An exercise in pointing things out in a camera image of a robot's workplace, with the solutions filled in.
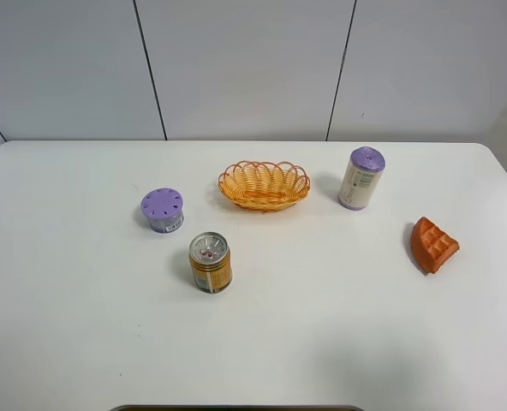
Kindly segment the orange waffle slice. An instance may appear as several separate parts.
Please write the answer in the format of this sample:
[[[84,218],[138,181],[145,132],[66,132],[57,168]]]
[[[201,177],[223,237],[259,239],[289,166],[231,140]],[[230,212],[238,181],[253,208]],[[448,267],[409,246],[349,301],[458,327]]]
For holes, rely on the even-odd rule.
[[[421,269],[435,274],[460,246],[430,219],[421,217],[412,228],[410,248]]]

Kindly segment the orange woven wicker basket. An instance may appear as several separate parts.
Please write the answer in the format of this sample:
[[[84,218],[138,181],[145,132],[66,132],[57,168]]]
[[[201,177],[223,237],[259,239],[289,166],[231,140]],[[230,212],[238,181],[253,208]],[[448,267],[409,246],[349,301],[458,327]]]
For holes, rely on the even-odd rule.
[[[304,200],[310,191],[307,172],[290,162],[241,161],[218,177],[221,194],[250,211],[282,211]]]

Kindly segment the orange beverage can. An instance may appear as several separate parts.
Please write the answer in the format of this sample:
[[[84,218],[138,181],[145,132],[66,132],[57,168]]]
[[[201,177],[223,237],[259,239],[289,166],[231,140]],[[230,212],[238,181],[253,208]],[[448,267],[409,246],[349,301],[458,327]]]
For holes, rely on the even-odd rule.
[[[230,248],[217,232],[197,235],[189,244],[188,259],[197,287],[210,294],[227,288],[233,279]]]

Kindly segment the purple lidded air freshener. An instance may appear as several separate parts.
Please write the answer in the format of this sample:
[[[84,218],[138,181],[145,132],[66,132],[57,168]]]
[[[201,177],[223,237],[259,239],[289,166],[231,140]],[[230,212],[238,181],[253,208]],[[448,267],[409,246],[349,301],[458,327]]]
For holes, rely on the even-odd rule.
[[[157,188],[146,194],[140,209],[152,230],[168,234],[184,223],[183,198],[173,188]]]

